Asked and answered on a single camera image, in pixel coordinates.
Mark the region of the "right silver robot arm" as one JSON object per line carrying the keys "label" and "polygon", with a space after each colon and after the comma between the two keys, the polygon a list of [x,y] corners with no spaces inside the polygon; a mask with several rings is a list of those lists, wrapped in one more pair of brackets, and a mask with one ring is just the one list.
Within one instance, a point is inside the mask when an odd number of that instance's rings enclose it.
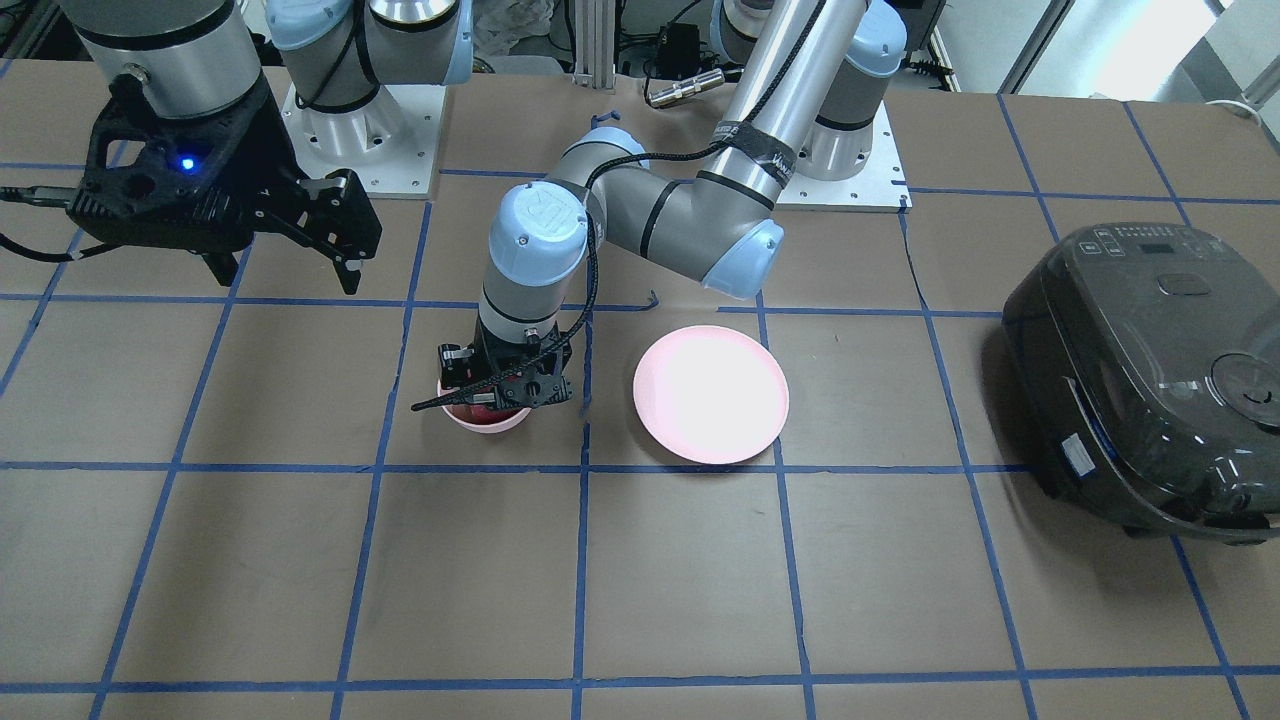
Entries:
{"label": "right silver robot arm", "polygon": [[274,97],[233,1],[63,1],[110,97],[84,173],[51,202],[97,245],[180,250],[232,284],[257,233],[326,258],[357,291],[381,223],[360,170],[411,154],[393,86],[465,82],[470,1],[269,1],[294,97]]}

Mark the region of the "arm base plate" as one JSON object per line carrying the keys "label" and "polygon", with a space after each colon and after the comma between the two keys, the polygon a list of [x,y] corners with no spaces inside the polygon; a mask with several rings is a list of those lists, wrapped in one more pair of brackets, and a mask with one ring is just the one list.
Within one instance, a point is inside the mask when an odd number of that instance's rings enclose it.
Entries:
{"label": "arm base plate", "polygon": [[788,186],[774,201],[786,211],[909,211],[913,200],[884,102],[858,129],[815,122]]}
{"label": "arm base plate", "polygon": [[289,87],[282,119],[307,176],[351,169],[371,197],[429,199],[447,99],[444,86],[393,85],[361,108],[324,113],[298,108]]}

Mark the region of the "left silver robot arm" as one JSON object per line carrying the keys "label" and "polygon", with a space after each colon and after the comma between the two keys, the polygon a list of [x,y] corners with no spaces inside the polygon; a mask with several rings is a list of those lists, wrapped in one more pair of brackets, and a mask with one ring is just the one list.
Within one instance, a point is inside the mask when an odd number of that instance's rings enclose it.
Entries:
{"label": "left silver robot arm", "polygon": [[710,26],[742,76],[707,146],[650,152],[603,126],[511,188],[486,238],[474,341],[439,347],[443,395],[417,410],[570,400],[564,368],[596,302],[602,243],[750,299],[785,241],[773,213],[787,187],[837,206],[882,161],[877,119],[908,51],[887,1],[718,1]]}

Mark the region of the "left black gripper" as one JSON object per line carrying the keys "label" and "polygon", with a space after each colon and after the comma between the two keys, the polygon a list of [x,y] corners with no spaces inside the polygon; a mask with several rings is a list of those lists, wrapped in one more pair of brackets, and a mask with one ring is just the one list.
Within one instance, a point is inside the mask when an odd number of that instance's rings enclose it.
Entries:
{"label": "left black gripper", "polygon": [[443,396],[436,406],[466,404],[507,411],[566,402],[573,397],[564,377],[572,355],[570,336],[559,331],[545,337],[530,331],[515,343],[490,331],[476,331],[474,342],[465,347],[439,346]]}

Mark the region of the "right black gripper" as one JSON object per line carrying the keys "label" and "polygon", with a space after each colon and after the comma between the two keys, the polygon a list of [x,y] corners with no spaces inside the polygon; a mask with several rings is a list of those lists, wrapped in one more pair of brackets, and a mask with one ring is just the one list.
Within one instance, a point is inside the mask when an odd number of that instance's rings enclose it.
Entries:
{"label": "right black gripper", "polygon": [[183,250],[229,286],[259,231],[320,252],[357,293],[383,227],[358,173],[303,178],[265,76],[228,108],[164,119],[136,76],[116,76],[67,215],[111,246]]}

